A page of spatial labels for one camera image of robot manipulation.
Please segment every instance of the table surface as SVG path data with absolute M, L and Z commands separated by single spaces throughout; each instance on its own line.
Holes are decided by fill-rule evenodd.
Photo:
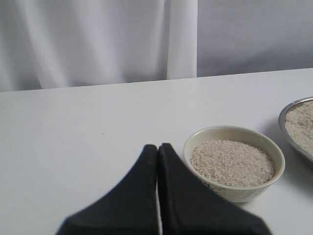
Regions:
M 313 171 L 283 140 L 278 115 L 313 95 L 313 69 L 0 93 L 0 234 L 54 234 L 112 189 L 143 145 L 212 125 L 260 131 L 283 150 L 282 178 L 240 207 L 274 235 L 313 234 Z

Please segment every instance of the white backdrop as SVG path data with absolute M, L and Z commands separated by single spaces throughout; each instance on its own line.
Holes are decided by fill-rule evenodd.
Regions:
M 0 0 L 0 91 L 313 67 L 312 0 Z
M 1 0 L 0 91 L 197 75 L 196 0 Z

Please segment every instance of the stainless steel bowl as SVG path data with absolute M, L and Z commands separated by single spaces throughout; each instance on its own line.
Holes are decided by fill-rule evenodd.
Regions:
M 311 161 L 311 163 L 313 163 L 313 156 L 311 154 L 309 154 L 307 151 L 305 151 L 303 148 L 301 148 L 292 138 L 291 136 L 288 134 L 286 127 L 285 127 L 285 122 L 286 122 L 286 114 L 289 111 L 294 110 L 295 108 L 301 106 L 304 102 L 313 100 L 313 96 L 312 97 L 308 97 L 308 98 L 304 98 L 304 99 L 300 99 L 297 100 L 289 105 L 287 105 L 282 112 L 279 115 L 278 118 L 278 122 L 279 122 L 279 126 L 281 131 L 283 132 L 283 135 L 285 137 L 285 139 L 288 141 L 288 143 L 295 149 L 296 152 L 300 153 L 303 157 L 305 157 L 307 160 Z

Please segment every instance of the bowl rim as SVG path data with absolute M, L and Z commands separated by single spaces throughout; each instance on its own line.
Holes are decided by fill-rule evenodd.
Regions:
M 280 156 L 281 161 L 282 161 L 282 164 L 279 167 L 278 171 L 275 171 L 275 174 L 274 174 L 273 178 L 271 178 L 266 183 L 258 185 L 258 186 L 253 186 L 253 187 L 232 187 L 232 186 L 226 186 L 226 185 L 219 184 L 219 183 L 217 183 L 215 181 L 211 181 L 211 180 L 205 178 L 204 176 L 202 176 L 200 173 L 198 173 L 193 168 L 193 166 L 191 165 L 190 160 L 189 160 L 190 158 L 188 158 L 188 156 L 187 156 L 186 148 L 187 148 L 188 143 L 191 141 L 191 139 L 194 136 L 198 135 L 199 133 L 201 133 L 203 131 L 210 130 L 210 129 L 221 129 L 221 128 L 222 129 L 237 129 L 237 130 L 248 131 L 248 132 L 251 132 L 254 135 L 257 135 L 259 137 L 264 138 L 270 144 L 272 144 L 274 146 L 274 148 L 278 151 L 279 156 Z M 194 174 L 196 174 L 196 176 L 198 178 L 200 178 L 202 181 L 204 181 L 204 182 L 206 182 L 206 183 L 208 183 L 210 185 L 213 185 L 213 186 L 217 186 L 217 187 L 224 188 L 224 189 L 231 189 L 231 190 L 250 191 L 250 190 L 266 188 L 266 187 L 270 186 L 271 184 L 275 183 L 282 176 L 282 174 L 284 173 L 284 170 L 285 170 L 285 157 L 284 157 L 284 154 L 283 154 L 282 150 L 278 147 L 278 145 L 274 141 L 272 141 L 269 137 L 267 137 L 267 136 L 265 136 L 265 135 L 263 135 L 263 134 L 261 134 L 259 132 L 256 132 L 254 130 L 251 130 L 251 129 L 248 129 L 248 128 L 245 128 L 245 127 L 240 127 L 240 126 L 232 126 L 232 125 L 209 126 L 209 127 L 205 127 L 203 129 L 200 129 L 200 130 L 194 132 L 191 136 L 188 137 L 188 139 L 186 140 L 186 142 L 184 144 L 183 157 L 184 157 L 184 161 L 185 161 L 187 167 L 189 168 L 189 170 L 191 170 Z
M 304 150 L 300 145 L 298 145 L 293 138 L 289 135 L 287 129 L 286 129 L 286 115 L 287 113 L 290 111 L 290 109 L 292 108 L 296 108 L 296 106 L 300 105 L 300 104 L 304 104 L 307 101 L 312 101 L 313 100 L 313 96 L 311 97 L 307 97 L 307 98 L 303 98 L 303 99 L 299 99 L 296 100 L 292 103 L 290 103 L 289 105 L 287 105 L 279 114 L 278 117 L 278 124 L 280 127 L 280 130 L 283 132 L 283 136 L 284 138 L 287 140 L 287 142 L 294 148 L 296 149 L 299 153 L 301 153 L 306 159 L 308 159 L 309 161 L 313 162 L 313 156 L 311 154 L 309 154 L 306 150 Z

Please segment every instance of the uncooked rice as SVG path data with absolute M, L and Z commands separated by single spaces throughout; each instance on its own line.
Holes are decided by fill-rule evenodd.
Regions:
M 287 112 L 285 127 L 290 137 L 313 156 L 313 100 Z
M 258 186 L 274 175 L 268 155 L 242 142 L 204 142 L 193 150 L 190 162 L 205 178 L 231 187 Z

